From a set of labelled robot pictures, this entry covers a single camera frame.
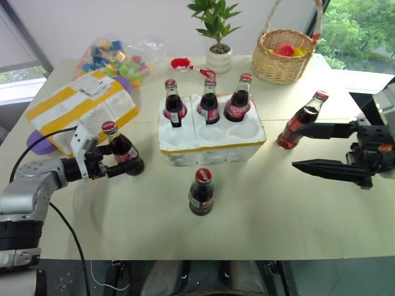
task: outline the black cable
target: black cable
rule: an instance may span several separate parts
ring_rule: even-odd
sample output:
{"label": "black cable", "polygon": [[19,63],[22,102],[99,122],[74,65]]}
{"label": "black cable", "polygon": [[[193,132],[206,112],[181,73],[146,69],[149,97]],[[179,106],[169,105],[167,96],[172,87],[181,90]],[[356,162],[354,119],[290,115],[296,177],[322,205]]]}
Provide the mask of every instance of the black cable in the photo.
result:
{"label": "black cable", "polygon": [[62,214],[62,212],[52,202],[50,202],[49,205],[62,218],[64,224],[66,224],[66,226],[68,227],[68,229],[72,233],[72,236],[74,238],[75,244],[77,245],[78,253],[80,253],[80,257],[81,257],[82,270],[84,272],[84,278],[85,278],[86,296],[91,296],[91,290],[90,290],[90,287],[89,287],[89,279],[88,279],[88,271],[86,269],[84,253],[82,252],[82,248],[81,248],[80,242],[78,241],[77,235],[75,234],[74,229],[72,228],[70,223],[67,221],[66,217]]}
{"label": "black cable", "polygon": [[30,145],[29,147],[27,147],[27,149],[26,149],[26,150],[22,153],[22,155],[18,158],[17,162],[15,163],[15,165],[14,165],[12,171],[11,171],[10,183],[13,182],[13,180],[14,180],[14,176],[15,176],[15,173],[16,173],[18,167],[19,167],[20,162],[21,162],[22,159],[26,156],[26,154],[27,154],[29,151],[32,150],[32,148],[33,148],[34,146],[36,146],[38,143],[40,143],[43,139],[46,139],[46,138],[48,138],[48,137],[50,137],[50,136],[53,136],[54,134],[63,133],[63,132],[65,132],[65,131],[75,131],[76,129],[77,129],[77,127],[74,126],[73,128],[65,128],[65,129],[60,129],[59,131],[54,131],[53,133],[46,134],[45,136],[39,138],[39,139],[38,139],[37,141],[35,141],[32,145]]}
{"label": "black cable", "polygon": [[[54,134],[59,134],[63,133],[65,131],[75,131],[77,129],[76,126],[73,128],[65,128],[65,129],[60,129],[59,131],[54,131],[53,133],[46,134],[45,136],[39,138],[37,141],[35,141],[32,145],[27,147],[27,149],[22,153],[22,155],[18,158],[17,162],[15,163],[11,175],[10,175],[10,183],[13,182],[15,172],[17,171],[17,168],[19,167],[20,162],[23,160],[23,158],[26,156],[26,154],[32,150],[34,146],[36,146],[38,143],[40,143],[43,139],[46,139],[50,136],[53,136]],[[77,245],[78,253],[80,253],[80,258],[81,258],[81,265],[82,265],[82,270],[84,273],[84,279],[85,279],[85,288],[86,288],[86,296],[91,296],[91,289],[89,287],[89,279],[88,279],[88,270],[86,269],[86,263],[85,263],[85,258],[84,258],[84,253],[82,252],[82,248],[80,245],[80,242],[77,238],[77,235],[75,234],[74,229],[70,225],[70,223],[67,221],[66,217],[62,214],[62,212],[52,203],[50,202],[49,205],[55,210],[55,212],[60,216],[60,218],[63,220],[63,222],[66,224],[70,232],[72,233],[72,236],[74,238],[75,244]]]}

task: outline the wicker basket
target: wicker basket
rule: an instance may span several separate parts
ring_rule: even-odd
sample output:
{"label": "wicker basket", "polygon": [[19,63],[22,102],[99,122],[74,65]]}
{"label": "wicker basket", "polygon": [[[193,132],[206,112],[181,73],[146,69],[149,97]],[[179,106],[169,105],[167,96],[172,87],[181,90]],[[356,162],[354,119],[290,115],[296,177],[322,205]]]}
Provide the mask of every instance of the wicker basket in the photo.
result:
{"label": "wicker basket", "polygon": [[[270,21],[282,0],[276,0],[270,12],[265,28],[259,35],[257,46],[252,55],[252,71],[262,80],[275,84],[289,84],[298,80],[310,58],[313,56],[315,45],[321,36],[323,7],[321,0],[315,0],[317,6],[317,25],[313,38],[294,30],[274,30],[269,32]],[[299,47],[307,54],[299,57],[286,57],[273,52],[274,47],[287,41],[294,47]]]}

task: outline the yellow and white package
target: yellow and white package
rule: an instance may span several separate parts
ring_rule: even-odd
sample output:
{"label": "yellow and white package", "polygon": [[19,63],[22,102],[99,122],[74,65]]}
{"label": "yellow and white package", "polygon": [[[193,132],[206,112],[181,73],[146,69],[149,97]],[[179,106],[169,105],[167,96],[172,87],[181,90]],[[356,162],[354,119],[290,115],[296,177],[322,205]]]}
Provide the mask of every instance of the yellow and white package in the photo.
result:
{"label": "yellow and white package", "polygon": [[[84,124],[89,131],[105,140],[101,125],[112,120],[123,126],[138,114],[138,108],[122,85],[94,71],[79,77],[39,102],[27,113],[27,119],[40,131],[49,134]],[[55,134],[48,139],[64,154],[72,155],[73,132]]]}

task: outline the red fruit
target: red fruit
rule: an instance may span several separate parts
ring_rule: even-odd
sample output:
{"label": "red fruit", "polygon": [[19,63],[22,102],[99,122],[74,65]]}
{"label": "red fruit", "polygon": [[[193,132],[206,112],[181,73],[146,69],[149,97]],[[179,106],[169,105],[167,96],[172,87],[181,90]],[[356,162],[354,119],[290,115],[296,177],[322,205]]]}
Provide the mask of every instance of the red fruit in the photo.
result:
{"label": "red fruit", "polygon": [[289,42],[283,41],[276,45],[274,51],[281,56],[291,57],[295,52],[295,48]]}

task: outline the potted plant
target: potted plant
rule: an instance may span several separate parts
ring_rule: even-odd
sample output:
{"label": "potted plant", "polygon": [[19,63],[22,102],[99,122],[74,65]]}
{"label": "potted plant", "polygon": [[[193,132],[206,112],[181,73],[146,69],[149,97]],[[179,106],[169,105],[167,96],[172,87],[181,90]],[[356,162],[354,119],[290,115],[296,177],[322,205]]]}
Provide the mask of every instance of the potted plant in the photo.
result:
{"label": "potted plant", "polygon": [[188,8],[193,10],[192,17],[204,23],[206,28],[196,29],[201,35],[216,40],[207,51],[207,67],[217,73],[225,73],[230,69],[232,48],[221,43],[222,38],[240,27],[230,28],[225,21],[240,11],[232,11],[237,4],[227,6],[225,0],[193,0]]}

